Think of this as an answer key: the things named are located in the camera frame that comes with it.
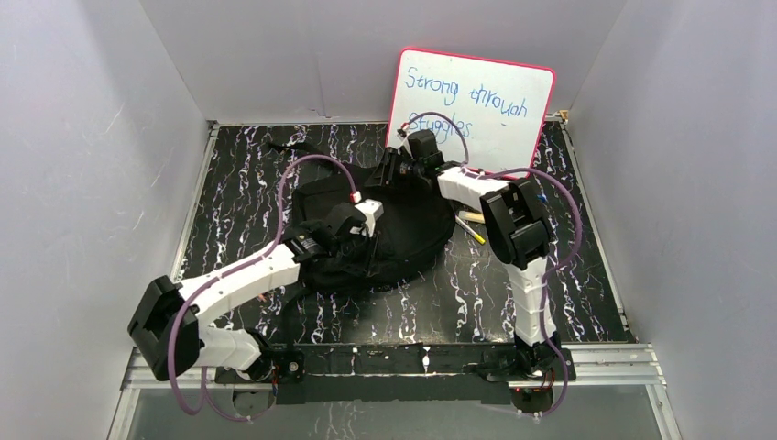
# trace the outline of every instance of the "marker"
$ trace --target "marker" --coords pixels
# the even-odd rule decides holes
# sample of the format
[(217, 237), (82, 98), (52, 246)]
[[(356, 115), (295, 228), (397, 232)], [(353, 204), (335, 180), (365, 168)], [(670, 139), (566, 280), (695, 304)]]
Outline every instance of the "marker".
[(477, 240), (478, 243), (480, 243), (481, 245), (486, 244), (486, 239), (481, 237), (480, 234), (478, 234), (477, 232), (475, 232), (475, 229), (469, 227), (469, 225), (464, 220), (462, 220), (458, 216), (455, 219), (456, 219), (456, 223), (458, 223), (467, 232), (467, 234), (469, 234), (470, 236), (472, 236), (472, 238)]

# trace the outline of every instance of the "blue handwriting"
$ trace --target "blue handwriting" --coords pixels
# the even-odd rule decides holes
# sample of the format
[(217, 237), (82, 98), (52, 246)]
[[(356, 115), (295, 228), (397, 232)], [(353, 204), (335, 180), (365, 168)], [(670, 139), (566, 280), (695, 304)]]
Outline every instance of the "blue handwriting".
[[(410, 116), (408, 116), (408, 120), (412, 119), (413, 117), (417, 116), (417, 113), (411, 113)], [(456, 124), (456, 127), (458, 127), (459, 130), (461, 130), (462, 135), (464, 135), (465, 138), (469, 138), (469, 132), (472, 128), (471, 122), (465, 122), (465, 121), (456, 121), (456, 113), (451, 117), (451, 120), (454, 121), (454, 124)], [(437, 119), (435, 116), (424, 116), (420, 117), (417, 120), (413, 121), (410, 126), (408, 126), (408, 129), (410, 131), (415, 130), (431, 130), (434, 133), (434, 136), (437, 138), (438, 144), (444, 144), (446, 140), (448, 140), (449, 136), (453, 136), (454, 138), (458, 138), (458, 135), (456, 134), (456, 129), (453, 128), (450, 124), (448, 124), (447, 121)]]
[(439, 92), (443, 95), (443, 104), (445, 106), (451, 106), (456, 102), (456, 96), (459, 93), (459, 84), (457, 82), (448, 82), (445, 80), (436, 80), (434, 78), (426, 78), (423, 75), (415, 77), (411, 73), (417, 73), (418, 69), (410, 66), (408, 68), (408, 76), (412, 78), (412, 81), (405, 81), (405, 85), (409, 89), (413, 87), (425, 90), (431, 90), (433, 92)]
[(526, 117), (526, 113), (528, 112), (525, 105), (526, 98), (523, 98), (520, 105), (515, 104), (513, 101), (510, 101), (508, 104), (506, 99), (499, 96), (497, 92), (484, 88), (483, 84), (480, 84), (479, 90), (472, 89), (472, 92), (469, 93), (469, 98), (475, 101), (475, 105), (493, 107), (502, 115), (520, 116), (523, 114), (523, 117)]

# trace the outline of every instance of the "wire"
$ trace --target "wire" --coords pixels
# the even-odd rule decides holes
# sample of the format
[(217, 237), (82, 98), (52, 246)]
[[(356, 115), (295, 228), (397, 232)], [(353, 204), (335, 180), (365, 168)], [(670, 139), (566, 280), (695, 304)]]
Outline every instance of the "wire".
[(218, 407), (216, 407), (215, 403), (213, 402), (213, 398), (211, 398), (206, 388), (206, 376), (207, 376), (207, 370), (208, 370), (207, 367), (202, 367), (202, 381), (200, 382), (201, 393), (197, 401), (197, 406), (196, 408), (190, 407), (186, 403), (186, 400), (184, 399), (183, 394), (181, 393), (181, 388), (178, 386), (178, 378), (176, 377), (176, 374), (175, 374), (175, 346), (178, 340), (178, 333), (181, 330), (181, 322), (183, 321), (183, 316), (186, 314), (186, 311), (189, 310), (189, 307), (192, 306), (192, 303), (194, 302), (194, 300), (197, 299), (198, 296), (200, 296), (203, 292), (211, 288), (219, 280), (226, 278), (230, 275), (233, 275), (236, 272), (243, 270), (245, 268), (248, 268), (254, 264), (257, 264), (259, 261), (263, 260), (266, 256), (270, 255), (272, 251), (275, 250), (275, 248), (278, 246), (278, 244), (280, 243), (280, 237), (283, 234), (283, 188), (286, 186), (286, 180), (289, 178), (291, 171), (296, 166), (308, 160), (328, 160), (333, 162), (345, 174), (345, 177), (348, 179), (348, 184), (351, 187), (351, 192), (356, 193), (356, 185), (354, 184), (354, 178), (351, 176), (351, 173), (348, 171), (345, 165), (340, 163), (339, 160), (330, 158), (329, 156), (324, 156), (323, 154), (309, 154), (307, 156), (294, 160), (289, 165), (289, 167), (286, 168), (285, 171), (283, 171), (283, 174), (280, 176), (280, 182), (278, 183), (278, 196), (277, 196), (278, 229), (275, 231), (275, 236), (273, 237), (272, 243), (270, 243), (269, 247), (267, 247), (267, 250), (261, 255), (257, 256), (256, 258), (252, 258), (229, 270), (225, 270), (224, 273), (220, 275), (210, 278), (202, 286), (197, 288), (194, 291), (194, 293), (192, 293), (192, 296), (190, 296), (189, 298), (186, 299), (186, 301), (183, 302), (183, 305), (179, 309), (178, 313), (175, 316), (175, 320), (172, 323), (172, 328), (170, 329), (170, 341), (168, 342), (168, 375), (170, 376), (170, 387), (172, 388), (173, 395), (175, 395), (175, 398), (178, 401), (178, 404), (181, 407), (181, 409), (189, 415), (195, 415), (196, 413), (198, 413), (202, 409), (203, 401), (208, 401), (211, 407), (217, 413), (219, 413), (219, 415), (221, 415), (227, 420), (232, 420), (234, 422), (250, 422), (252, 419), (255, 419), (263, 415), (265, 411), (267, 411), (267, 410), (264, 410), (255, 416), (234, 417), (220, 410)]
[(569, 368), (566, 366), (566, 359), (564, 359), (564, 354), (561, 352), (559, 347), (557, 347), (550, 337), (548, 337), (548, 331), (545, 328), (545, 304), (548, 302), (548, 278), (550, 275), (559, 270), (560, 268), (563, 268), (567, 264), (569, 264), (572, 259), (577, 255), (577, 251), (580, 250), (580, 244), (583, 241), (583, 221), (580, 219), (580, 210), (577, 209), (577, 205), (575, 204), (575, 199), (572, 197), (572, 194), (569, 193), (569, 190), (564, 188), (561, 182), (557, 181), (553, 176), (546, 172), (542, 172), (540, 170), (535, 170), (534, 168), (514, 168), (512, 170), (504, 170), (500, 172), (495, 172), (493, 174), (488, 174), (485, 176), (478, 176), (477, 179), (499, 179), (501, 177), (504, 177), (508, 174), (515, 174), (518, 172), (528, 172), (531, 174), (534, 174), (537, 177), (541, 177), (545, 179), (546, 181), (550, 182), (555, 188), (556, 191), (561, 193), (561, 195), (564, 196), (567, 203), (569, 204), (569, 209), (572, 212), (572, 217), (575, 223), (575, 242), (572, 245), (572, 249), (570, 250), (569, 254), (564, 257), (563, 260), (556, 263), (555, 266), (545, 271), (544, 274), (542, 274), (542, 298), (540, 299), (540, 332), (542, 333), (542, 337), (545, 339), (545, 342), (548, 343), (548, 346), (553, 350), (553, 353), (561, 360), (561, 367), (562, 372), (564, 373), (564, 385), (561, 388), (561, 394), (559, 395), (559, 398), (556, 399), (556, 401), (553, 403), (550, 409), (548, 411), (544, 412), (543, 415), (550, 414), (559, 407), (561, 402), (564, 401), (564, 397), (566, 396), (566, 389), (569, 386)]
[(401, 128), (404, 130), (405, 127), (409, 126), (410, 124), (417, 121), (418, 119), (421, 119), (424, 116), (437, 116), (442, 120), (444, 120), (445, 122), (447, 122), (448, 124), (450, 124), (451, 127), (453, 127), (454, 130), (456, 130), (456, 134), (459, 135), (460, 139), (462, 139), (462, 147), (464, 147), (464, 161), (462, 161), (462, 165), (464, 166), (467, 163), (469, 163), (469, 149), (466, 147), (466, 139), (464, 138), (464, 133), (461, 132), (461, 129), (458, 126), (456, 126), (456, 124), (454, 123), (453, 120), (451, 120), (450, 117), (437, 112), (423, 112), (410, 118), (408, 122), (402, 124)]

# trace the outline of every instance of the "black bag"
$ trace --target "black bag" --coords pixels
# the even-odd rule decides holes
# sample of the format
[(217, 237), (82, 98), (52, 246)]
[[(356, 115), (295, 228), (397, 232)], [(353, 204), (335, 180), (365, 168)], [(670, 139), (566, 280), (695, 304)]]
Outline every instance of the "black bag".
[[(316, 152), (307, 144), (291, 148)], [(365, 187), (376, 167), (344, 165), (363, 199), (383, 203), (383, 215), (368, 243), (369, 268), (367, 273), (356, 273), (338, 261), (323, 259), (301, 274), (306, 286), (317, 292), (384, 291), (430, 269), (454, 232), (452, 203), (422, 179), (391, 187)], [(334, 206), (348, 202), (349, 195), (348, 181), (342, 173), (303, 184), (291, 196), (291, 226), (323, 220)]]

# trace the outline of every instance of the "black marble surface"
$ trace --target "black marble surface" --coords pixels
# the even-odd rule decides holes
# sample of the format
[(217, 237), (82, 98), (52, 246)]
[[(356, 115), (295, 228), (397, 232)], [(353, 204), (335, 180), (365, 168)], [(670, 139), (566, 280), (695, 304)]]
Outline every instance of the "black marble surface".
[[(386, 138), (384, 124), (310, 126), (228, 126), (218, 134), (179, 275), (194, 277), (260, 250), (277, 225), (275, 197), (281, 173), (296, 153), (279, 154), (264, 146), (306, 141), (340, 160), (375, 165)], [(627, 342), (607, 273), (590, 227), (562, 127), (546, 123), (534, 167), (549, 172), (572, 191), (584, 222), (584, 243), (575, 263), (552, 276), (551, 309), (563, 341)], [(328, 175), (305, 164), (285, 191)], [(563, 198), (544, 182), (556, 240), (550, 264), (568, 251), (573, 225)], [(289, 207), (285, 206), (286, 217)], [(485, 235), (485, 228), (477, 227)], [(226, 328), (256, 328), (283, 342), (279, 312), (297, 291), (287, 286), (268, 299), (247, 302), (219, 318)], [(507, 274), (489, 247), (480, 246), (461, 228), (432, 270), (391, 291), (358, 295), (307, 296), (292, 310), (290, 329), (303, 343), (446, 343), (512, 340), (514, 307)]]

